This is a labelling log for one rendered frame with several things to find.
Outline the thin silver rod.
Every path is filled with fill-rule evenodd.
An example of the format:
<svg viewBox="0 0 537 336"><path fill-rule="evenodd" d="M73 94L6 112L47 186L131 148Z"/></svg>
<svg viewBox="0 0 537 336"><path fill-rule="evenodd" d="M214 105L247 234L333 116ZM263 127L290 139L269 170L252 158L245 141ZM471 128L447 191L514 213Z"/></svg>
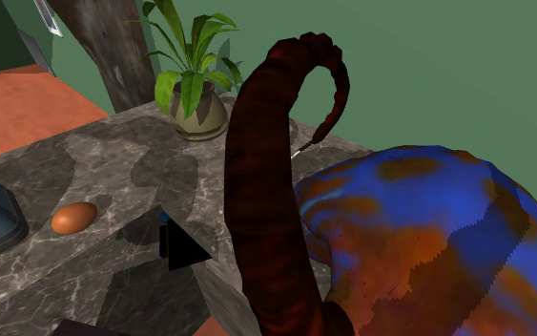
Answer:
<svg viewBox="0 0 537 336"><path fill-rule="evenodd" d="M305 151L307 148L311 147L313 145L313 142L310 140L307 143L303 144L301 147L298 148L291 156L290 159L294 159L296 156L298 156L301 152Z"/></svg>

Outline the green plant in beige pot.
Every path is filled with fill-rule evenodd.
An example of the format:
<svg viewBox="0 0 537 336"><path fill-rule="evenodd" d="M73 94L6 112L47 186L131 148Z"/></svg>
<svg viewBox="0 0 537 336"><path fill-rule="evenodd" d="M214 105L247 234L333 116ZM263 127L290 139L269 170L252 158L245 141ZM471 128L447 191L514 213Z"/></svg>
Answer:
<svg viewBox="0 0 537 336"><path fill-rule="evenodd" d="M172 0L150 0L142 5L148 16L158 9L171 34L148 19L148 24L161 33L171 52L152 51L144 54L163 55L177 69L160 73L155 81L155 103L169 116L177 134L190 141L203 141L220 136L228 126L226 108L219 100L216 86L231 91L242 82L238 65L227 56L209 52L214 37L222 32L234 32L235 22L222 13L202 14L193 20L191 37L187 38Z"/></svg>

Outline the black angular block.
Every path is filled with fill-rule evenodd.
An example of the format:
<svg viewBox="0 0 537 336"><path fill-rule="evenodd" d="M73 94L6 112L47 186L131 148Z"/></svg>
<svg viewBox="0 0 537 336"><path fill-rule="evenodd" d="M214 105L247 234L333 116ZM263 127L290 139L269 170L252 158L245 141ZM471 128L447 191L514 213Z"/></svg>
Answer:
<svg viewBox="0 0 537 336"><path fill-rule="evenodd" d="M167 260L170 271L211 259L211 255L172 220L159 227L159 256Z"/></svg>

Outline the blue orange figure, dark red tail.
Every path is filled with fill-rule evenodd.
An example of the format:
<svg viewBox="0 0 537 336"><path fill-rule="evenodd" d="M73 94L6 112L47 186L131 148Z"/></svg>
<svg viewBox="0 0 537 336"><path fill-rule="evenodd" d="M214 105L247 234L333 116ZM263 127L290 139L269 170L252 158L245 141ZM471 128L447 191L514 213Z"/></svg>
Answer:
<svg viewBox="0 0 537 336"><path fill-rule="evenodd" d="M464 150L404 145L292 180L289 113L327 68L323 33L278 41L243 83L224 162L224 220L262 336L537 336L537 201Z"/></svg>

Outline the grey marble counter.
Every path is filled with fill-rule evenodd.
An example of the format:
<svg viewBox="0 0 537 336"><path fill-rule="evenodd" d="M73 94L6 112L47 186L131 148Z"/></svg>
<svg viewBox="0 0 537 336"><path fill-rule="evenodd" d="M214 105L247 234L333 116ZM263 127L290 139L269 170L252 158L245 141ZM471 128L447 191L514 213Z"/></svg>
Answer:
<svg viewBox="0 0 537 336"><path fill-rule="evenodd" d="M223 220L224 138L180 138L154 103L0 155L29 235L0 255L0 336L52 336L64 320L129 336L193 336L215 318L261 336ZM74 202L97 207L76 234L52 230ZM166 212L211 259L170 271Z"/></svg>

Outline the grey brown trunk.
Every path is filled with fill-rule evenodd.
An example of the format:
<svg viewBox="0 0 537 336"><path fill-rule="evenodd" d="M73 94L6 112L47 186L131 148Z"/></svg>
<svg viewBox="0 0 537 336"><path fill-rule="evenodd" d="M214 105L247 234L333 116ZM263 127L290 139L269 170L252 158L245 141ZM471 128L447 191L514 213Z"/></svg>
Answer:
<svg viewBox="0 0 537 336"><path fill-rule="evenodd" d="M135 0L46 0L95 63L117 113L154 100Z"/></svg>

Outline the brown egg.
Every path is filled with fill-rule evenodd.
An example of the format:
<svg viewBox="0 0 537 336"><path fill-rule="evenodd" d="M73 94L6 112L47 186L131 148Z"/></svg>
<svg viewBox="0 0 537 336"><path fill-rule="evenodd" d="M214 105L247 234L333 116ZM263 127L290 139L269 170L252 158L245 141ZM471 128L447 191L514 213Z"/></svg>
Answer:
<svg viewBox="0 0 537 336"><path fill-rule="evenodd" d="M74 202L60 208L52 217L52 230L71 235L89 227L97 216L97 207L90 202Z"/></svg>

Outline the silver framed window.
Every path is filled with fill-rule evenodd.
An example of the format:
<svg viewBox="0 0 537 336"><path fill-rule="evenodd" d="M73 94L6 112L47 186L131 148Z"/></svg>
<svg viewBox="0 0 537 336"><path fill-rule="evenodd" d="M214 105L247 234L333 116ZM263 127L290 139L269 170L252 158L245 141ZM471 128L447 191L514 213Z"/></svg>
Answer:
<svg viewBox="0 0 537 336"><path fill-rule="evenodd" d="M56 36L62 37L63 33L59 29L52 11L50 10L46 0L32 0L36 6L48 31Z"/></svg>

